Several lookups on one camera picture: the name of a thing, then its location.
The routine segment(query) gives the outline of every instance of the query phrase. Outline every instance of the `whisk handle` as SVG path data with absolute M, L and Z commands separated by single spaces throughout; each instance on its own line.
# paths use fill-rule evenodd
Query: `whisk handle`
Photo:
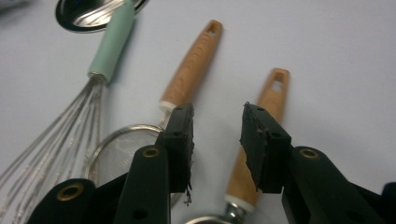
M 106 32 L 92 61 L 89 77 L 101 74 L 109 82 L 134 24 L 134 4 L 125 1 L 117 8 L 106 27 Z

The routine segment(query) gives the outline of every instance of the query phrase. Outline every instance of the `ladle bowl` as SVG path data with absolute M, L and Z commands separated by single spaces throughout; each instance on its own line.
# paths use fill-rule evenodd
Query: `ladle bowl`
M 135 13 L 148 0 L 133 0 Z M 55 16 L 66 30 L 77 33 L 92 33 L 106 29 L 113 11 L 124 0 L 59 0 Z

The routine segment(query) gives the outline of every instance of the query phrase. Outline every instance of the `white table surface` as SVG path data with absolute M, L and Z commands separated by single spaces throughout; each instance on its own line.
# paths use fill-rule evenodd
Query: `white table surface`
M 56 1 L 0 14 L 0 171 L 76 97 L 101 33 L 75 34 Z M 274 67 L 290 70 L 283 127 L 294 146 L 315 147 L 346 178 L 380 193 L 395 181 L 396 2 L 150 0 L 137 15 L 119 72 L 106 88 L 102 136 L 156 124 L 159 99 L 212 19 L 219 49 L 194 99 L 192 204 L 172 223 L 222 214 L 239 148 L 243 104 L 256 102 Z M 279 195 L 262 195 L 246 223 L 286 223 Z

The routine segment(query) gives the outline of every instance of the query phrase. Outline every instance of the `wooden handle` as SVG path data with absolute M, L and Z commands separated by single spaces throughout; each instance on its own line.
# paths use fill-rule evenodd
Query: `wooden handle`
M 258 105 L 268 110 L 278 122 L 282 120 L 288 87 L 289 71 L 276 68 L 267 78 L 258 101 Z M 246 211 L 252 212 L 257 203 L 259 192 L 256 190 L 246 161 L 245 150 L 240 148 L 228 185 L 226 201 L 236 203 Z
M 189 103 L 216 51 L 222 24 L 211 21 L 200 33 L 169 83 L 160 108 L 171 112 L 176 106 Z

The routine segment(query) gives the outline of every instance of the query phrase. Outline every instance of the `screw hole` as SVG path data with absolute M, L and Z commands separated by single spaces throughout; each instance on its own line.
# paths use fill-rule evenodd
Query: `screw hole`
M 143 151 L 143 156 L 144 157 L 156 157 L 160 155 L 160 150 L 158 150 L 158 148 L 148 148 L 146 150 Z
M 361 214 L 357 213 L 357 212 L 348 210 L 348 211 L 346 211 L 346 215 L 347 215 L 347 217 L 349 219 L 351 219 L 352 221 L 355 221 L 357 223 L 364 223 L 365 222 L 364 217 Z
M 316 159 L 319 157 L 319 154 L 316 151 L 309 148 L 300 150 L 300 154 L 308 159 Z
M 70 201 L 77 198 L 83 190 L 84 186 L 81 183 L 74 183 L 59 190 L 56 198 L 61 202 Z
M 273 137 L 275 137 L 275 138 L 280 137 L 280 133 L 271 133 L 271 135 L 272 135 Z

